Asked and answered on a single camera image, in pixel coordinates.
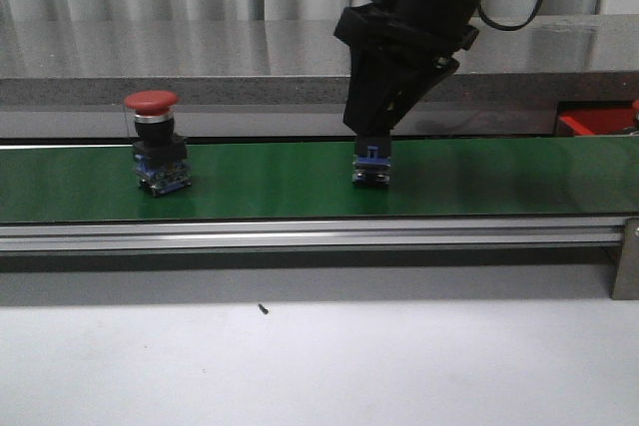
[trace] conveyor leg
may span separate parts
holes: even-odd
[[[639,299],[639,218],[626,224],[612,299]]]

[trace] gray countertop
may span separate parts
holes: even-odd
[[[349,73],[333,21],[0,24],[0,103],[105,105],[143,89],[183,103],[342,103]],[[482,27],[432,101],[639,98],[639,15],[540,17]]]

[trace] red button cap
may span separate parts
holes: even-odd
[[[137,92],[124,99],[124,104],[139,115],[157,116],[169,112],[169,107],[177,103],[180,98],[173,92],[166,90],[145,90]]]

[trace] metal rail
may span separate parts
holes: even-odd
[[[0,226],[0,255],[46,251],[621,244],[627,216],[127,222]]]

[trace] blue electrical component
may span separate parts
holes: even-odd
[[[379,145],[355,149],[352,181],[360,185],[387,186],[390,183],[390,156]]]
[[[139,177],[140,188],[154,197],[165,195],[191,185],[191,167],[184,160],[177,160],[150,167],[149,158],[134,155],[135,174]]]

